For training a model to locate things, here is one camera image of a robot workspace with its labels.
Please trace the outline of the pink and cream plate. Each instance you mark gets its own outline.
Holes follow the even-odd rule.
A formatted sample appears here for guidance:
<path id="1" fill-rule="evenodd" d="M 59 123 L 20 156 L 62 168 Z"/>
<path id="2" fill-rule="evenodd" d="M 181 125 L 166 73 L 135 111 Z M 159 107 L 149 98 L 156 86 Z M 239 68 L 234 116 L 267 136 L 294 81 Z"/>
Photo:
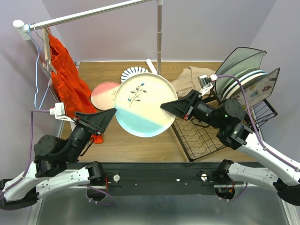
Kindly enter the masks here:
<path id="1" fill-rule="evenodd" d="M 120 84 L 104 82 L 98 85 L 91 93 L 91 103 L 98 110 L 108 110 L 114 107 L 114 97 Z"/>

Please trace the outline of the cream round plate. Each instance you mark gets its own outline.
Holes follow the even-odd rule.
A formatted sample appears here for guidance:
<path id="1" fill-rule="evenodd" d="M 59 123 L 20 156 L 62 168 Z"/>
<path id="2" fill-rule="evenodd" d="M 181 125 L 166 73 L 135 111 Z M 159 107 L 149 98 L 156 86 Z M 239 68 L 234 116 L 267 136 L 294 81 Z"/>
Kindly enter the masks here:
<path id="1" fill-rule="evenodd" d="M 143 73 L 124 81 L 114 97 L 115 114 L 119 125 L 138 137 L 153 137 L 166 131 L 175 116 L 160 106 L 177 100 L 169 81 L 160 75 Z"/>

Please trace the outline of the blue striped white plate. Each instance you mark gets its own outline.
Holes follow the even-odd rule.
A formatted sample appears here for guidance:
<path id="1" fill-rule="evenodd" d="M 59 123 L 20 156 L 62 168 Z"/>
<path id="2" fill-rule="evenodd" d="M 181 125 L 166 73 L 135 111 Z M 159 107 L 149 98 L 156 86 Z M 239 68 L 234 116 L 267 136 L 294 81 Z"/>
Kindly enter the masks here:
<path id="1" fill-rule="evenodd" d="M 140 67 L 140 66 L 130 67 L 122 72 L 122 74 L 120 76 L 120 81 L 121 81 L 121 83 L 123 83 L 125 80 L 127 80 L 128 78 L 130 78 L 134 75 L 148 73 L 148 72 L 149 71 L 144 67 Z"/>

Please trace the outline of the square leaf pattern plate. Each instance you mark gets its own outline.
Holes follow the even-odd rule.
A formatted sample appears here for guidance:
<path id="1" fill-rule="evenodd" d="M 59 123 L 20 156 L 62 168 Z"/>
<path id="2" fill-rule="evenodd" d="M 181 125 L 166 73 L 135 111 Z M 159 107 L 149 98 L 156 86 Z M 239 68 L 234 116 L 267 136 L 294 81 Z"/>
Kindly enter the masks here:
<path id="1" fill-rule="evenodd" d="M 259 81 L 249 85 L 248 87 L 246 85 L 242 85 L 250 108 L 272 94 L 279 72 L 280 68 L 276 68 L 272 72 L 268 73 L 264 78 L 261 78 Z"/>

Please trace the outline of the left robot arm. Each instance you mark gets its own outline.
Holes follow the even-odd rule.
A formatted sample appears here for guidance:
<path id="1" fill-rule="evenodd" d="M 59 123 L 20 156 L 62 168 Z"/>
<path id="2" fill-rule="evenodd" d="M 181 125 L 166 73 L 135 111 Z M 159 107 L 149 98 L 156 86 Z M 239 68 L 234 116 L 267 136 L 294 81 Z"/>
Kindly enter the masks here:
<path id="1" fill-rule="evenodd" d="M 66 115 L 63 103 L 56 103 L 47 110 L 55 119 L 69 121 L 75 128 L 67 139 L 44 135 L 36 144 L 30 145 L 30 155 L 34 158 L 29 159 L 24 172 L 14 179 L 0 182 L 0 208 L 27 208 L 52 192 L 74 186 L 103 185 L 107 188 L 107 173 L 99 162 L 88 163 L 73 172 L 64 172 L 68 164 L 78 162 L 92 135 L 105 132 L 116 111 L 111 108 L 92 114 L 76 112 L 72 119 Z"/>

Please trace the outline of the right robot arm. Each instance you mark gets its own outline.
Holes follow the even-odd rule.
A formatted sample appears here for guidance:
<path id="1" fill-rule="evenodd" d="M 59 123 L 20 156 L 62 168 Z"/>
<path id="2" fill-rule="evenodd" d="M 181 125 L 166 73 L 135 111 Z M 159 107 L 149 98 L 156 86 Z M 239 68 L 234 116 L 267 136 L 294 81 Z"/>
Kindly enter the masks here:
<path id="1" fill-rule="evenodd" d="M 223 160 L 208 180 L 217 184 L 234 181 L 254 184 L 275 191 L 287 203 L 300 204 L 300 164 L 266 144 L 255 128 L 242 123 L 246 112 L 238 100 L 231 98 L 213 108 L 202 100 L 200 92 L 192 90 L 160 107 L 178 118 L 197 119 L 217 128 L 217 138 L 224 146 L 244 152 L 262 165 L 253 168 Z"/>

